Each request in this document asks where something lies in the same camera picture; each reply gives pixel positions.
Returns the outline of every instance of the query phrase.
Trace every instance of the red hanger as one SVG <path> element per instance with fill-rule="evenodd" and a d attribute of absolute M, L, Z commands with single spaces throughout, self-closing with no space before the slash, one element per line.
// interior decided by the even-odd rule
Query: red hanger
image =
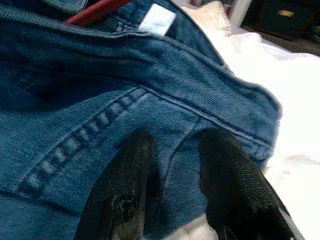
<path fill-rule="evenodd" d="M 66 24 L 84 27 L 114 12 L 131 0 L 101 0 L 65 21 Z"/>

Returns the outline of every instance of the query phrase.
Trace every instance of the blue denim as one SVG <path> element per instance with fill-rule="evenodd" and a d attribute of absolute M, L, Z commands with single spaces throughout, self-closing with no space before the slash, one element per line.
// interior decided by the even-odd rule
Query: blue denim
<path fill-rule="evenodd" d="M 259 166 L 272 155 L 279 104 L 234 77 L 170 1 L 134 0 L 87 28 L 61 22 L 82 0 L 1 2 L 1 240 L 72 240 L 94 182 L 136 129 L 156 143 L 147 239 L 205 211 L 199 131 L 229 130 Z M 177 14 L 166 36 L 137 30 L 152 3 Z"/>

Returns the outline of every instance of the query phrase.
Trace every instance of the white fabric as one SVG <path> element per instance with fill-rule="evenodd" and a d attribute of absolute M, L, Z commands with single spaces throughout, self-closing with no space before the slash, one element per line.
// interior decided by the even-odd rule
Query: white fabric
<path fill-rule="evenodd" d="M 281 103 L 278 139 L 264 175 L 305 239 L 320 239 L 320 58 L 262 43 L 257 33 L 226 36 L 209 21 L 201 28 L 237 77 L 264 86 Z M 217 239 L 204 216 L 166 238 Z"/>

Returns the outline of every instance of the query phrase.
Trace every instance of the double stitching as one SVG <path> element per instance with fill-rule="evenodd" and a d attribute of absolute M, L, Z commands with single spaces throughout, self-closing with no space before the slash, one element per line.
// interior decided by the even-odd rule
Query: double stitching
<path fill-rule="evenodd" d="M 146 91 L 135 87 L 111 103 L 104 106 L 80 127 L 66 135 L 22 177 L 16 191 L 26 197 L 39 198 L 42 191 L 59 170 L 76 153 L 96 140 L 101 132 L 132 104 L 137 102 Z"/>

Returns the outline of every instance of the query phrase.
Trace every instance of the white label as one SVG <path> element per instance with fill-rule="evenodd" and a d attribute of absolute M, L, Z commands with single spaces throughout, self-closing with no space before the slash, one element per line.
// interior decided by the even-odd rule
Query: white label
<path fill-rule="evenodd" d="M 174 22 L 176 14 L 158 4 L 152 4 L 138 30 L 164 36 Z"/>

